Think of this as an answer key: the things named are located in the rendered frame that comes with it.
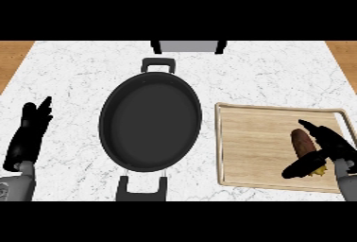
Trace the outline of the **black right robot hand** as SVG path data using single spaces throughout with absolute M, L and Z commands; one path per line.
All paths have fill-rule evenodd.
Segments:
M 357 174 L 357 149 L 351 146 L 343 137 L 326 126 L 315 126 L 305 120 L 298 120 L 302 125 L 311 141 L 315 146 L 315 151 L 304 155 L 284 168 L 281 177 L 284 179 L 304 178 L 307 175 L 324 173 L 326 159 L 335 162 L 338 159 L 348 161 L 348 174 Z

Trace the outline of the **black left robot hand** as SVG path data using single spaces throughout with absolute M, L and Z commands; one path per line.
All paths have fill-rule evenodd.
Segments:
M 40 105 L 28 102 L 22 107 L 20 124 L 14 132 L 3 168 L 17 172 L 14 167 L 23 161 L 37 162 L 41 146 L 41 138 L 51 121 L 51 97 L 45 97 Z

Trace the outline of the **pale wooden tray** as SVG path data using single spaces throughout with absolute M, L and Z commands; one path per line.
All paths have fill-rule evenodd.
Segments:
M 296 160 L 290 133 L 305 120 L 326 126 L 357 147 L 357 132 L 342 109 L 215 104 L 217 182 L 221 185 L 336 193 L 335 167 L 318 176 L 286 179 Z

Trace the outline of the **black oval pot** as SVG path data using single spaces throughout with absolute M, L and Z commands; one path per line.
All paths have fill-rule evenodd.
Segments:
M 100 111 L 104 152 L 124 169 L 140 173 L 177 164 L 200 130 L 197 95 L 174 69 L 169 58 L 143 59 L 140 74 L 116 86 Z

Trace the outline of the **grey appliance with black legs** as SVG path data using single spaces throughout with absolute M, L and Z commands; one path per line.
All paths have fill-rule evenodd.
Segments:
M 214 52 L 221 54 L 227 46 L 225 41 L 152 41 L 155 54 L 163 52 Z

